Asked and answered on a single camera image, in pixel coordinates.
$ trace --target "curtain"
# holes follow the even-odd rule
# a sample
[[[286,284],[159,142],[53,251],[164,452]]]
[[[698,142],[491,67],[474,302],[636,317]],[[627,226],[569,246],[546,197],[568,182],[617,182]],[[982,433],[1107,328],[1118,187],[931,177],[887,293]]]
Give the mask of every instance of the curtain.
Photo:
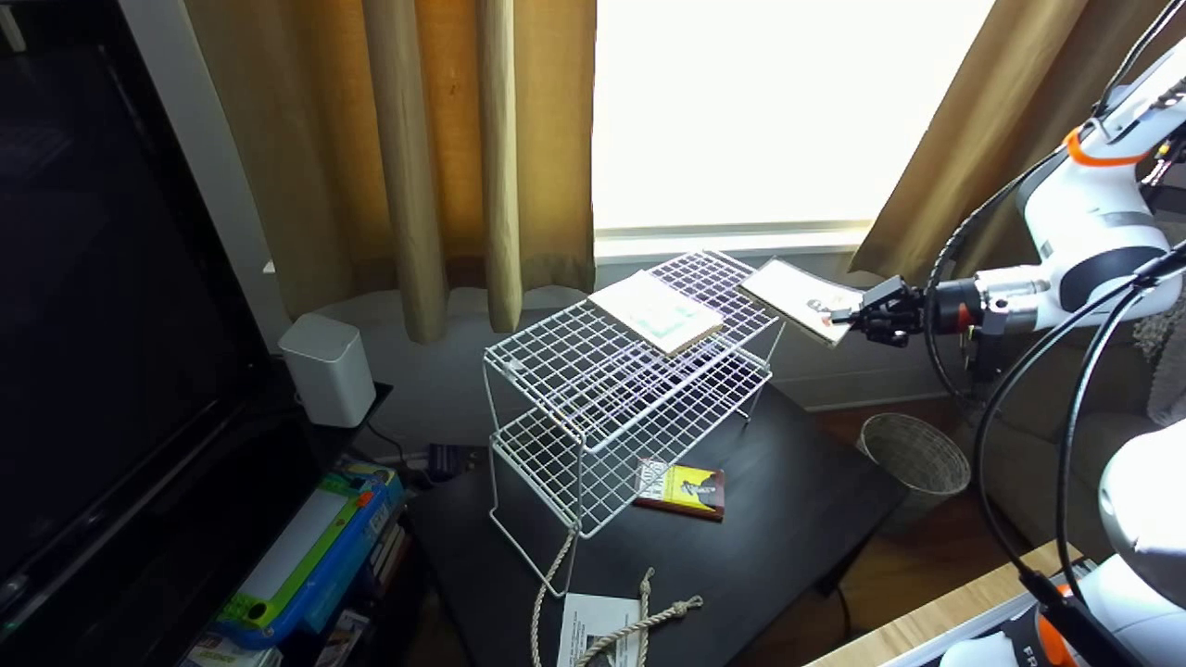
[[[593,0],[186,0],[294,317],[593,284]]]
[[[924,282],[947,229],[1089,115],[1159,6],[1163,0],[997,0],[852,270]],[[956,257],[963,270],[1034,257],[1009,205],[976,229]]]

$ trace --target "speaker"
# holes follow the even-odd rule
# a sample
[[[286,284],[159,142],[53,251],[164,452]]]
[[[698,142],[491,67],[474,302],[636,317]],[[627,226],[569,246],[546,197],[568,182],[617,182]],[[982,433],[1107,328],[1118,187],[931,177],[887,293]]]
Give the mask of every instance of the speaker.
[[[309,424],[360,426],[374,405],[367,350],[356,328],[300,317],[280,346]]]

